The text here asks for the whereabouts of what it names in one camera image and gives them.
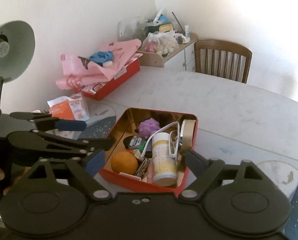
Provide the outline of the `person's left hand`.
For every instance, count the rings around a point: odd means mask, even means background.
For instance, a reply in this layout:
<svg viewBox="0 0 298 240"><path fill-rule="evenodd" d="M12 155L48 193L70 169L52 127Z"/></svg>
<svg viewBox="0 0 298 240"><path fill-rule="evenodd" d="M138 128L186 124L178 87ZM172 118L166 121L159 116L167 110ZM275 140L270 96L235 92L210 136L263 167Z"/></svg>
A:
<svg viewBox="0 0 298 240"><path fill-rule="evenodd" d="M23 176L23 174L25 173L25 169L22 169L16 173L14 173L12 175L12 184L9 185L8 187L6 187L3 190L3 195L5 196L6 194L8 194L8 192L10 191L10 189L20 180L20 178ZM4 172L2 171L2 169L0 168L0 180L3 180L5 177Z"/></svg>

